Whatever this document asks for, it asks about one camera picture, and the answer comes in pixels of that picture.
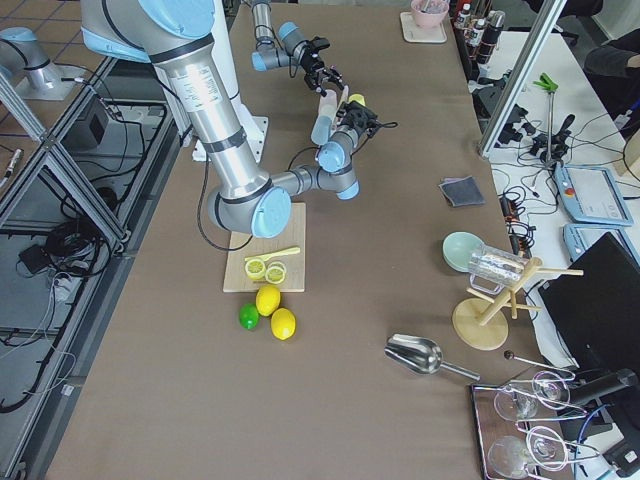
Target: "green bowl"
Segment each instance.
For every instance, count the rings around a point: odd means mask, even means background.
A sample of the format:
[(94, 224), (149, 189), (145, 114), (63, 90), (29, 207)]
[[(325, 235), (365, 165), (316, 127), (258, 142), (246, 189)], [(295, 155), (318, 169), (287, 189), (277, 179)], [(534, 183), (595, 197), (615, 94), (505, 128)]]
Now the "green bowl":
[(471, 252), (484, 242), (469, 232), (453, 232), (442, 242), (444, 260), (451, 268), (458, 272), (469, 271)]

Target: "pink cup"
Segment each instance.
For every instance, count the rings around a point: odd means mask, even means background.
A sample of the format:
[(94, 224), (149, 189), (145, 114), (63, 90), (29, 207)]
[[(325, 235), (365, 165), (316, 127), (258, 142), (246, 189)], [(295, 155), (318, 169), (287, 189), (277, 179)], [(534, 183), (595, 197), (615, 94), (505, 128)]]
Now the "pink cup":
[(442, 23), (449, 13), (449, 0), (431, 0), (427, 12), (420, 11), (424, 0), (411, 0), (411, 16), (420, 28), (433, 28)]

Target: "chair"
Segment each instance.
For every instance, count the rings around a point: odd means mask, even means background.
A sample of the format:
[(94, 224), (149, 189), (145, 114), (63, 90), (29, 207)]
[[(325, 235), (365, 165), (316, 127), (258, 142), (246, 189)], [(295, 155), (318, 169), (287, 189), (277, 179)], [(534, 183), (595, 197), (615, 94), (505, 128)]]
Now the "chair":
[[(544, 0), (524, 0), (524, 2), (527, 5), (529, 5), (529, 8), (531, 10), (533, 10), (536, 13), (539, 13), (540, 9), (542, 8), (542, 4), (544, 3)], [(593, 15), (600, 13), (600, 11), (602, 10), (602, 5), (603, 5), (603, 0), (567, 0), (567, 3), (565, 4), (564, 8), (562, 9), (562, 12), (560, 13), (560, 18), (570, 17), (570, 16), (592, 17)], [(569, 42), (569, 45), (571, 45), (572, 47), (576, 46), (579, 38), (578, 34), (567, 32), (566, 30), (563, 30), (558, 25), (556, 25), (554, 29), (557, 32), (559, 32), (560, 35), (562, 35), (563, 37), (571, 39), (571, 42)], [(522, 31), (522, 30), (528, 30), (528, 29), (510, 28), (509, 30)]]

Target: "folded cloth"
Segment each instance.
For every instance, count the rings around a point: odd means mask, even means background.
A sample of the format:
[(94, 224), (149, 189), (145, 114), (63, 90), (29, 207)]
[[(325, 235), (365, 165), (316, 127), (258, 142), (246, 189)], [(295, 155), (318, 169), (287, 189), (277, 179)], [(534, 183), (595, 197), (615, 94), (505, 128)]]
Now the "folded cloth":
[(485, 203), (476, 180), (471, 176), (465, 178), (445, 178), (438, 186), (453, 207), (484, 205)]

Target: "computer monitor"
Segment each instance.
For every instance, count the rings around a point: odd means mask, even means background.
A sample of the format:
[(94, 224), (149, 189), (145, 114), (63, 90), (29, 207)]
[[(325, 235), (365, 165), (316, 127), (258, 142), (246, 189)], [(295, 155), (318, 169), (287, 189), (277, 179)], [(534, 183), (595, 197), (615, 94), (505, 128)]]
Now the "computer monitor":
[[(606, 233), (571, 268), (584, 276), (561, 276), (539, 292), (580, 370), (602, 374), (623, 368), (640, 376), (640, 266)], [(640, 451), (640, 389), (601, 399), (626, 442)]]

